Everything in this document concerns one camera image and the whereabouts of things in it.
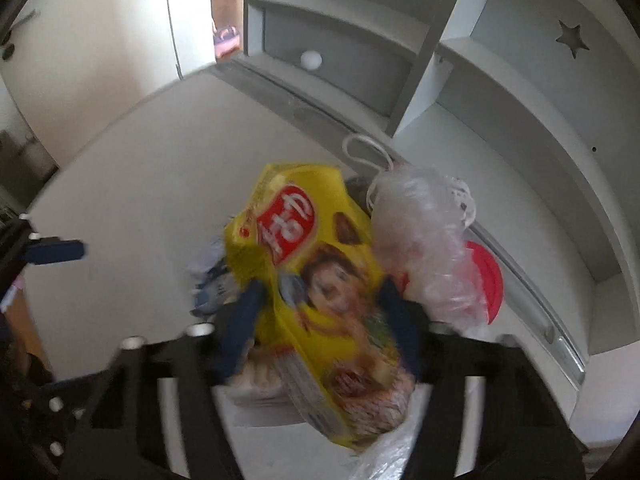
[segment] star-shaped cutout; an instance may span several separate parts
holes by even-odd
[[[591,50],[580,37],[580,25],[571,28],[567,27],[563,22],[560,22],[560,27],[562,27],[562,36],[556,41],[568,46],[571,49],[571,55],[574,56],[574,59],[578,54],[578,49]]]

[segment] white cord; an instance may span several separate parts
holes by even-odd
[[[376,150],[380,155],[382,155],[385,158],[386,168],[383,168],[382,166],[379,166],[375,162],[371,162],[366,158],[361,158],[359,156],[351,155],[349,153],[349,144],[351,143],[352,140],[357,140],[359,142],[362,142],[363,144],[366,144],[370,148],[373,148],[374,150]],[[350,158],[354,162],[358,162],[360,164],[363,164],[364,166],[369,166],[370,168],[373,168],[378,172],[378,174],[371,181],[371,184],[369,185],[369,189],[367,189],[366,203],[367,203],[367,209],[369,210],[369,213],[371,213],[373,211],[374,193],[376,190],[376,186],[378,184],[378,178],[385,171],[393,170],[394,161],[382,144],[380,144],[376,140],[371,139],[371,137],[363,134],[350,134],[346,136],[342,141],[342,152],[344,153],[345,156],[347,156],[347,158]]]

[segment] yellow snack package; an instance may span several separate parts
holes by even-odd
[[[269,284],[272,305],[256,337],[269,346],[305,419],[342,446],[362,449],[404,420],[414,378],[375,297],[383,273],[369,217],[337,168],[265,168],[247,209],[225,228],[236,280]]]

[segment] cartoon face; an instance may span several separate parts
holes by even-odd
[[[338,262],[316,267],[308,287],[313,305],[323,314],[343,317],[347,313],[363,314],[363,283]]]

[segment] red lid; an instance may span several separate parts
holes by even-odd
[[[504,281],[502,272],[493,255],[482,245],[467,242],[466,246],[473,251],[472,259],[482,278],[482,290],[486,298],[487,316],[491,324],[498,315],[504,297]]]

